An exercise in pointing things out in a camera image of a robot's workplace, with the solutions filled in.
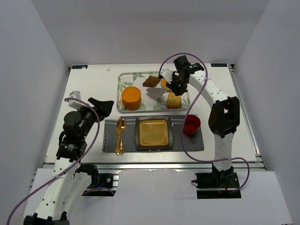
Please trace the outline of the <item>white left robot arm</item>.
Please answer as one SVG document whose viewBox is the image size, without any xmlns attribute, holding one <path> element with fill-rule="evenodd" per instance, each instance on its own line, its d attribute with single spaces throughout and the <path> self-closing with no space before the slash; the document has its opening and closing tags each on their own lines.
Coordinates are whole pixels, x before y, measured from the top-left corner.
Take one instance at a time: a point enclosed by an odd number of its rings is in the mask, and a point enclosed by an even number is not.
<svg viewBox="0 0 300 225">
<path fill-rule="evenodd" d="M 81 164 L 81 160 L 93 146 L 86 143 L 86 137 L 94 124 L 99 125 L 111 114 L 114 102 L 92 97 L 88 103 L 75 97 L 65 101 L 74 110 L 64 116 L 52 179 L 45 184 L 45 194 L 35 212 L 25 217 L 25 225 L 68 225 L 72 205 L 88 187 L 98 186 L 97 167 Z"/>
</svg>

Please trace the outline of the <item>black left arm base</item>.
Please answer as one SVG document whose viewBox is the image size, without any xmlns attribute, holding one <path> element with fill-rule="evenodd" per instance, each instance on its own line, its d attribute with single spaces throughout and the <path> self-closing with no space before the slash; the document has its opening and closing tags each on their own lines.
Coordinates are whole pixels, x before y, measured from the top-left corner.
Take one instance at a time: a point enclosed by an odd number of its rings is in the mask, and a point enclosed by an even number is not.
<svg viewBox="0 0 300 225">
<path fill-rule="evenodd" d="M 78 167 L 75 175 L 86 175 L 89 185 L 85 186 L 82 196 L 114 196 L 114 174 L 99 172 L 93 164 L 82 164 Z"/>
</svg>

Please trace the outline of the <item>silver cake server wooden handle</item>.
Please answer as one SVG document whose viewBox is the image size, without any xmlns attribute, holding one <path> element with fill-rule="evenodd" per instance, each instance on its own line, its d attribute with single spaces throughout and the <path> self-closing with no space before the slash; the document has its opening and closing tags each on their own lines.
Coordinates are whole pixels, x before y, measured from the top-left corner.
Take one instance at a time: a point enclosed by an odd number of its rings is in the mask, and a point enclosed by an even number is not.
<svg viewBox="0 0 300 225">
<path fill-rule="evenodd" d="M 161 98 L 164 94 L 168 93 L 169 91 L 166 91 L 163 88 L 147 88 L 146 92 L 149 97 L 155 99 Z"/>
</svg>

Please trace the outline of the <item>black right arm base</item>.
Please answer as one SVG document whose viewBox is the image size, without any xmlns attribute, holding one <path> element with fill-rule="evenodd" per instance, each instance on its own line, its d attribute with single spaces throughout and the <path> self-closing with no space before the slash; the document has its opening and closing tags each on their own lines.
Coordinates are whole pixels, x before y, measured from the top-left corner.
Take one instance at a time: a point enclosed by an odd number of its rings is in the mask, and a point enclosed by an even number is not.
<svg viewBox="0 0 300 225">
<path fill-rule="evenodd" d="M 240 187 L 237 173 L 227 177 L 220 182 L 212 173 L 196 173 L 195 179 L 191 181 L 196 187 L 197 199 L 240 199 Z"/>
</svg>

